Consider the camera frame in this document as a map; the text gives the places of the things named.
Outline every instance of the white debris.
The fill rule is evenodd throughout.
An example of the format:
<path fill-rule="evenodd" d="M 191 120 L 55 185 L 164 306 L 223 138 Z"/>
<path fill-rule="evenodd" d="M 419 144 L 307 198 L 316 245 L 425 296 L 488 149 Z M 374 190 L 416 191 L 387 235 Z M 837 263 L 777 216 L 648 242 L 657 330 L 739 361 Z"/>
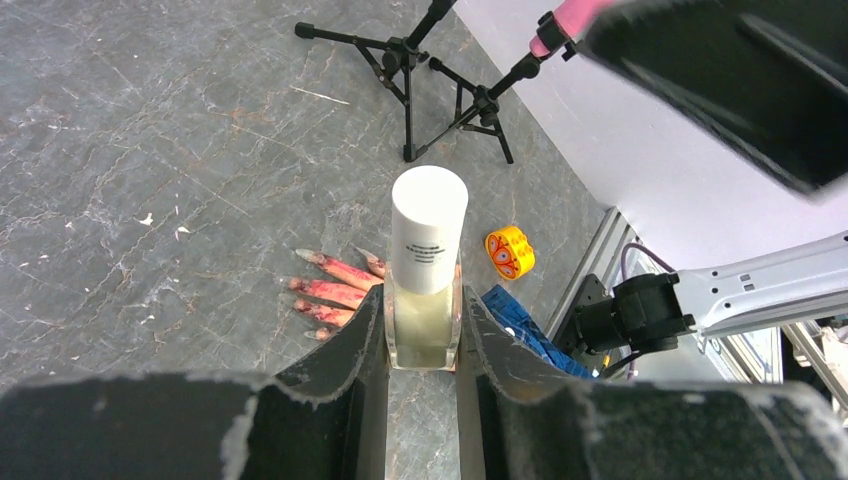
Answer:
<path fill-rule="evenodd" d="M 149 227 L 150 225 L 153 225 L 153 214 L 147 212 L 147 217 L 145 217 L 144 220 L 136 220 L 136 222 L 144 225 L 145 227 Z"/>
<path fill-rule="evenodd" d="M 107 404 L 108 402 L 106 401 L 106 398 L 100 397 L 97 399 L 97 403 L 95 403 L 92 407 L 92 410 L 94 410 L 95 412 L 102 412 L 103 409 L 106 408 Z"/>
<path fill-rule="evenodd" d="M 307 95 L 312 95 L 312 96 L 315 96 L 315 97 L 318 97 L 318 98 L 323 98 L 324 100 L 329 100 L 329 101 L 331 101 L 331 102 L 341 103 L 342 105 L 350 105 L 350 103 L 345 102 L 344 100 L 339 100 L 339 99 L 337 99 L 337 98 L 328 97 L 328 96 L 326 96 L 326 95 L 321 95 L 320 93 L 310 92 L 309 90 L 304 90 L 304 89 L 302 89 L 302 88 L 297 88 L 297 87 L 295 87 L 295 86 L 293 86 L 293 85 L 289 85 L 289 88 L 291 88 L 292 90 L 298 91 L 298 92 L 300 92 L 300 93 L 305 93 L 305 94 L 307 94 Z"/>
<path fill-rule="evenodd" d="M 191 233 L 191 232 L 190 232 L 187 228 L 185 228 L 185 227 L 180 227 L 180 228 L 178 228 L 178 229 L 174 232 L 174 237 L 176 237 L 176 239 L 177 239 L 177 241 L 178 241 L 178 242 L 180 241 L 180 234 L 181 234 L 181 233 Z"/>
<path fill-rule="evenodd" d="M 47 128 L 50 130 L 74 130 L 77 132 L 84 130 L 82 127 L 60 127 L 59 125 L 47 125 Z"/>

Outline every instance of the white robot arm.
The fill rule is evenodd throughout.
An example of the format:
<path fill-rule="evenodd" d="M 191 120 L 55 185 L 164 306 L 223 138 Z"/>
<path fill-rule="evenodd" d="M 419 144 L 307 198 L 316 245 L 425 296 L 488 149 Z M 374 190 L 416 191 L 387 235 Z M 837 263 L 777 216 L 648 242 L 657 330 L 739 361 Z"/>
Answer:
<path fill-rule="evenodd" d="M 674 293 L 705 337 L 848 311 L 848 231 L 739 263 L 677 272 Z"/>

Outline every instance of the clear glass bottle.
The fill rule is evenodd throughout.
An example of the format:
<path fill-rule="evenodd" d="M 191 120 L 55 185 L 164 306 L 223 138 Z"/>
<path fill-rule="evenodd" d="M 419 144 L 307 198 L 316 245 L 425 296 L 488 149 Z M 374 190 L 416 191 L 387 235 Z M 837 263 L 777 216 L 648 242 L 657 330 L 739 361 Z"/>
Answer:
<path fill-rule="evenodd" d="M 384 286 L 392 366 L 453 366 L 462 315 L 459 245 L 468 188 L 459 176 L 425 165 L 392 187 L 392 232 Z"/>
<path fill-rule="evenodd" d="M 453 367 L 462 325 L 462 269 L 459 256 L 453 281 L 442 291 L 417 295 L 392 279 L 386 263 L 383 286 L 386 343 L 392 367 L 447 370 Z"/>

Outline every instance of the yellow liquid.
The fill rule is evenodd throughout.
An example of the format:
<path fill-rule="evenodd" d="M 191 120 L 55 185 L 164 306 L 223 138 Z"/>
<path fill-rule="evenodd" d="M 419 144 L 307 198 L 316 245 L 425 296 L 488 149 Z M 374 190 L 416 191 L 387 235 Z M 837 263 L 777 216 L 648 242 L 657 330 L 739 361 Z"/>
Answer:
<path fill-rule="evenodd" d="M 453 327 L 453 289 L 450 284 L 432 295 L 417 295 L 394 286 L 397 367 L 439 369 L 453 364 L 453 358 L 447 358 Z"/>

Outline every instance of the microphone stand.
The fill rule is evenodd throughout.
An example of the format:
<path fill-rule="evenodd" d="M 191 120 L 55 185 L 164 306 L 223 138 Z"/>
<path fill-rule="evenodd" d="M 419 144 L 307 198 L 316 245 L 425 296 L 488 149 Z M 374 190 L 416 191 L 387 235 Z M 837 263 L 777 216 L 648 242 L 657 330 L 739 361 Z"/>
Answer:
<path fill-rule="evenodd" d="M 447 15 L 454 3 L 456 3 L 456 0 L 433 0 L 430 8 L 427 9 L 427 14 L 408 37 L 391 37 L 386 42 L 329 30 L 321 30 L 315 28 L 315 25 L 311 23 L 298 22 L 294 27 L 295 35 L 300 38 L 324 38 L 353 45 L 359 50 L 359 53 L 362 54 L 365 61 L 371 66 L 374 75 L 377 76 L 380 83 L 394 94 L 395 98 L 403 104 L 406 111 L 406 144 L 403 146 L 403 159 L 406 162 L 413 162 L 420 156 L 418 153 L 419 150 L 415 148 L 412 138 L 411 75 L 415 66 L 425 62 L 430 55 L 427 52 L 420 51 L 418 45 L 430 33 L 430 30 L 436 23 L 445 18 L 445 15 Z M 377 62 L 377 59 L 368 50 L 369 48 L 383 51 L 382 65 Z M 403 73 L 403 91 L 393 81 L 395 74 L 399 71 Z"/>
<path fill-rule="evenodd" d="M 404 106 L 406 113 L 406 143 L 403 146 L 403 159 L 407 163 L 413 162 L 421 155 L 427 153 L 430 147 L 449 132 L 459 129 L 497 137 L 503 149 L 504 157 L 506 157 L 506 162 L 511 165 L 515 163 L 515 160 L 512 157 L 509 143 L 506 140 L 500 120 L 498 119 L 498 112 L 500 111 L 498 97 L 509 90 L 519 80 L 533 78 L 538 75 L 541 63 L 553 56 L 553 53 L 560 47 L 565 46 L 563 59 L 567 61 L 573 57 L 577 53 L 574 48 L 574 42 L 564 31 L 562 25 L 560 25 L 557 16 L 553 12 L 548 12 L 539 20 L 539 28 L 536 30 L 537 37 L 534 39 L 534 41 L 538 40 L 536 43 L 537 46 L 534 47 L 534 44 L 531 42 L 530 53 L 519 60 L 509 73 L 491 88 L 483 85 L 474 86 L 474 84 L 445 66 L 438 58 L 430 58 L 427 52 L 422 52 L 418 49 L 418 45 L 424 40 L 424 37 L 430 33 L 430 30 L 432 30 L 436 23 L 447 15 L 454 3 L 456 3 L 456 0 L 433 0 L 430 8 L 427 9 L 427 14 L 408 37 L 391 37 L 386 42 L 329 30 L 321 30 L 315 28 L 311 23 L 304 22 L 299 22 L 295 25 L 294 33 L 300 38 L 324 38 L 335 42 L 347 43 L 359 50 L 365 61 L 371 65 L 371 69 L 380 83 L 389 89 L 395 98 Z M 383 51 L 382 65 L 374 58 L 374 55 L 368 50 L 369 48 Z M 427 61 L 428 58 L 430 59 L 428 65 L 432 70 L 442 73 L 456 82 L 456 109 L 453 123 L 429 143 L 416 148 L 412 135 L 411 75 L 416 65 Z M 403 73 L 403 91 L 401 91 L 400 87 L 393 80 L 395 74 L 398 72 Z M 462 109 L 463 91 L 468 91 L 474 98 L 472 105 L 465 110 Z M 471 121 L 478 116 L 480 117 L 480 126 L 472 125 Z"/>

